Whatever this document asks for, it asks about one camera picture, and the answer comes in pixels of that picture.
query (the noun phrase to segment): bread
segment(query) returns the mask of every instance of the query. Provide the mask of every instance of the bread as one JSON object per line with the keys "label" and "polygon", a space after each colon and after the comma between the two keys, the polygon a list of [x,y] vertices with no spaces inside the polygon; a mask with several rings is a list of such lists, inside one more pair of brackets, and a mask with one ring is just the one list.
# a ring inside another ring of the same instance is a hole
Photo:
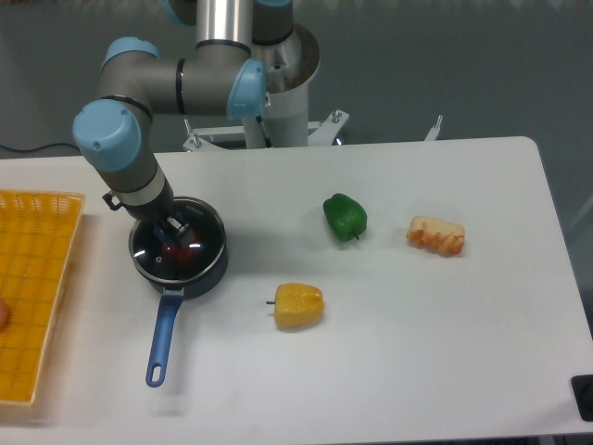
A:
{"label": "bread", "polygon": [[416,216],[410,222],[406,237],[419,248],[426,246],[444,255],[458,255],[465,243],[465,229],[453,222]]}

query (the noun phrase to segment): handle hole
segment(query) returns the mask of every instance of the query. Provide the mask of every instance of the handle hole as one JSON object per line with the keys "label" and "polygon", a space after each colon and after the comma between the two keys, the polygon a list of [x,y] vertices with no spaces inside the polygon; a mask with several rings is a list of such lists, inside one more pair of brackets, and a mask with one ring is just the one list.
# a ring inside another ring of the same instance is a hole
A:
{"label": "handle hole", "polygon": [[153,382],[158,382],[158,380],[160,379],[160,372],[162,371],[162,366],[160,364],[156,365],[154,368],[152,368],[152,381]]}

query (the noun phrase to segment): orange object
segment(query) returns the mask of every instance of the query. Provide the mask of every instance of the orange object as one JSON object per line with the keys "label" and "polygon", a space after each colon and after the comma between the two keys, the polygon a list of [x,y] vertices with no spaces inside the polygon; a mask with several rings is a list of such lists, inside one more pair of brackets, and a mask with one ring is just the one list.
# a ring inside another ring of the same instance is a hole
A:
{"label": "orange object", "polygon": [[31,404],[84,195],[0,190],[0,403]]}
{"label": "orange object", "polygon": [[453,222],[416,216],[411,220],[406,237],[419,248],[426,246],[444,255],[458,255],[465,243],[465,229]]}
{"label": "orange object", "polygon": [[274,321],[281,328],[316,322],[323,314],[323,293],[314,286],[288,283],[278,286]]}

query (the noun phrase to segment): black cable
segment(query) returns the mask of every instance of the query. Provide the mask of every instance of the black cable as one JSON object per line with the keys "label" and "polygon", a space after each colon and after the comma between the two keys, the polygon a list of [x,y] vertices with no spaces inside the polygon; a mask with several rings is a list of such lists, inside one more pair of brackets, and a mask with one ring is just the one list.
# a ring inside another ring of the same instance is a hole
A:
{"label": "black cable", "polygon": [[76,149],[79,153],[81,152],[81,150],[77,146],[71,144],[70,142],[56,142],[54,144],[47,144],[46,146],[36,146],[35,148],[27,148],[24,150],[19,150],[18,148],[13,148],[11,146],[3,146],[2,144],[0,144],[0,148],[6,151],[12,151],[14,153],[32,153],[34,151],[45,150],[46,148],[50,148],[52,146],[70,146]]}

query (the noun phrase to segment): yellow bell pepper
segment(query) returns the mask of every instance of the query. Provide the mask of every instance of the yellow bell pepper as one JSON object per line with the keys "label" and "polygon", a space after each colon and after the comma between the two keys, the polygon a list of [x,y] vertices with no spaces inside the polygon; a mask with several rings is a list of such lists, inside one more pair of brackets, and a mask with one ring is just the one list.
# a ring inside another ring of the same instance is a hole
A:
{"label": "yellow bell pepper", "polygon": [[323,293],[314,286],[287,283],[278,286],[274,321],[280,328],[297,327],[316,322],[323,314]]}

